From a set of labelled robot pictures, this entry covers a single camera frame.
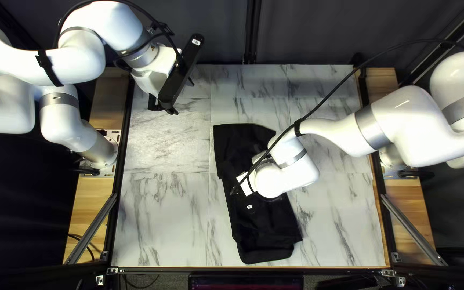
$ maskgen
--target black cloth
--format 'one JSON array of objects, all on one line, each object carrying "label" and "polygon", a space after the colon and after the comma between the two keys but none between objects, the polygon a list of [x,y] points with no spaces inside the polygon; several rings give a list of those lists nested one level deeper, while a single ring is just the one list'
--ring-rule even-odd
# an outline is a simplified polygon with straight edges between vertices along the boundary
[{"label": "black cloth", "polygon": [[213,129],[217,175],[223,181],[239,257],[245,264],[290,257],[293,244],[302,236],[287,194],[267,199],[258,193],[245,196],[239,189],[239,194],[230,195],[238,183],[235,178],[248,171],[254,155],[267,149],[275,131],[255,124],[224,124]]}]

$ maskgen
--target marble tile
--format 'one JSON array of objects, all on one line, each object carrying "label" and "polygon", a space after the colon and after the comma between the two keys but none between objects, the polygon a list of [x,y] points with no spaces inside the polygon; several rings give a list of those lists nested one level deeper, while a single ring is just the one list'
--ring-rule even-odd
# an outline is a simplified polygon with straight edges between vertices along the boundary
[{"label": "marble tile", "polygon": [[210,97],[210,73],[213,66],[197,65],[191,73],[194,86],[186,85],[180,92],[181,97]]},{"label": "marble tile", "polygon": [[298,196],[303,266],[384,266],[371,174],[326,172]]},{"label": "marble tile", "polygon": [[206,265],[208,173],[123,175],[113,265]]},{"label": "marble tile", "polygon": [[[311,111],[323,98],[293,98],[289,100],[291,122]],[[310,118],[343,119],[360,108],[356,97],[331,97]],[[318,135],[304,135],[300,142],[307,149],[320,172],[371,173],[368,156],[352,157],[328,139]]]},{"label": "marble tile", "polygon": [[288,97],[286,65],[214,66],[212,97]]},{"label": "marble tile", "polygon": [[148,95],[136,87],[125,170],[208,172],[210,99],[179,97],[179,115],[149,111],[147,105]]},{"label": "marble tile", "polygon": [[[209,208],[207,220],[207,266],[300,266],[302,253],[300,245],[295,244],[291,257],[284,260],[244,264],[239,258],[237,244],[232,238],[229,211],[225,200],[223,183],[216,174],[209,177]],[[290,195],[291,206],[296,213],[296,195]]]},{"label": "marble tile", "polygon": [[[351,71],[351,65],[288,64],[289,97],[325,97]],[[351,76],[332,95],[332,97],[351,96],[358,96],[354,76]]]},{"label": "marble tile", "polygon": [[216,173],[212,126],[230,123],[254,123],[281,133],[289,123],[287,98],[218,97],[211,98],[209,172]]}]

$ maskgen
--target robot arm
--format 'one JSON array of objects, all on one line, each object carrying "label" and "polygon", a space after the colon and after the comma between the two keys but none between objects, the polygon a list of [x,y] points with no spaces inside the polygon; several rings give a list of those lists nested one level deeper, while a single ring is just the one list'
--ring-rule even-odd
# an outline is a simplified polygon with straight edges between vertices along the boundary
[{"label": "robot arm", "polygon": [[[39,52],[13,48],[0,30],[0,133],[24,134],[33,129],[35,97],[40,100],[41,131],[47,140],[79,153],[94,168],[111,166],[117,145],[80,119],[72,84],[93,80],[103,72],[103,45],[108,44],[132,67],[142,90],[160,97],[164,83],[170,81],[161,105],[176,111],[172,105],[196,62],[203,37],[195,35],[199,40],[186,46],[187,60],[174,69],[175,52],[152,42],[152,33],[123,3],[96,1],[74,10],[62,26],[58,48],[44,51],[63,85],[55,87],[51,73],[48,76],[38,62]],[[175,79],[170,78],[172,71]]]},{"label": "robot arm", "polygon": [[[456,70],[464,68],[464,63],[459,65],[459,57],[464,60],[464,52],[460,54],[462,55],[452,56],[457,66],[450,63],[452,59],[447,59],[445,61],[447,64],[450,63],[449,69],[440,65],[437,70],[447,71],[451,78],[455,76]],[[441,92],[439,89],[442,85],[439,84],[439,80],[442,78],[438,76],[433,78],[432,92],[436,94],[440,105],[443,105],[442,101],[447,103],[443,107],[448,107],[448,104],[458,100],[464,102],[464,98],[459,97],[464,94],[459,92],[464,89],[463,76],[464,74],[460,76],[463,78],[462,81],[458,80],[454,84],[452,79],[447,79],[447,86],[450,88]],[[455,83],[458,91],[452,88]],[[464,104],[454,112],[454,115],[460,116],[457,122],[464,120]],[[445,161],[449,161],[450,165],[452,162],[461,161],[464,164],[464,128],[451,126],[453,123],[448,122],[446,118],[448,114],[452,112],[449,113],[448,109],[440,110],[438,104],[425,90],[408,86],[396,90],[342,120],[304,120],[300,124],[300,133],[325,137],[347,154],[356,157],[394,144],[404,163],[412,167],[424,167]],[[274,143],[276,137],[270,141],[269,146]],[[250,174],[252,188],[261,195],[274,198],[288,190],[318,180],[319,171],[312,162],[309,162],[310,158],[296,138],[294,130],[284,135],[270,154],[271,158]],[[257,161],[259,156],[253,158],[253,162]],[[248,183],[243,182],[241,188],[247,195],[251,194]]]}]

